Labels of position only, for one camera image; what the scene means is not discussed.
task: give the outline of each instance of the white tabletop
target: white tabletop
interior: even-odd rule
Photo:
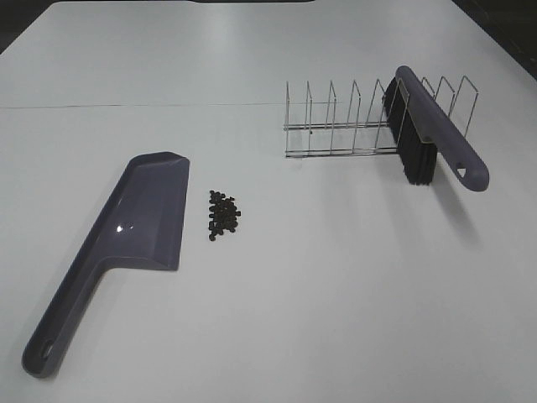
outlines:
[[[402,63],[478,85],[486,192],[441,158],[428,187],[397,156],[283,158],[286,80]],[[0,401],[537,398],[537,84],[451,2],[59,3],[0,55],[0,104]],[[96,215],[160,150],[191,161],[179,272],[111,270],[32,378],[23,348]],[[210,189],[243,212],[215,243]]]

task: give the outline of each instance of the wire rack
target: wire rack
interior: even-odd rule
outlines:
[[[423,77],[421,83],[466,137],[479,96],[476,86],[467,76],[461,78],[456,91],[444,76],[436,87],[426,77]],[[399,88],[404,87],[402,82],[398,84]],[[305,158],[396,154],[397,142],[388,127],[391,108],[386,113],[383,107],[385,92],[384,85],[377,79],[363,119],[366,111],[361,110],[363,98],[356,80],[352,82],[348,101],[339,103],[332,81],[326,102],[314,102],[310,82],[307,81],[305,101],[297,103],[291,102],[287,82],[285,156]],[[404,101],[408,105],[409,94],[407,91],[402,93],[406,94]]]

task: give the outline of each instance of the dark background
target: dark background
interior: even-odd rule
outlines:
[[[241,0],[231,2],[229,0],[220,0],[219,2],[214,0],[197,1],[199,3],[241,2]],[[269,0],[250,1],[252,3],[265,3]],[[537,0],[452,1],[463,9],[537,80]],[[0,0],[0,53],[52,3],[55,3],[55,1]]]

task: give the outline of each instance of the black debris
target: black debris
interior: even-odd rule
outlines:
[[[211,198],[209,203],[209,230],[211,235],[209,239],[214,241],[217,235],[223,235],[224,230],[230,233],[236,232],[238,226],[237,217],[241,216],[241,212],[237,210],[235,206],[234,197],[226,197],[226,193],[220,193],[219,191],[210,191]]]

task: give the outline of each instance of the brush bristles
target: brush bristles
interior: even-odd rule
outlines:
[[[388,125],[397,144],[406,177],[413,185],[429,185],[435,174],[438,149],[434,144],[421,143],[395,79],[386,90],[384,110],[388,115]]]

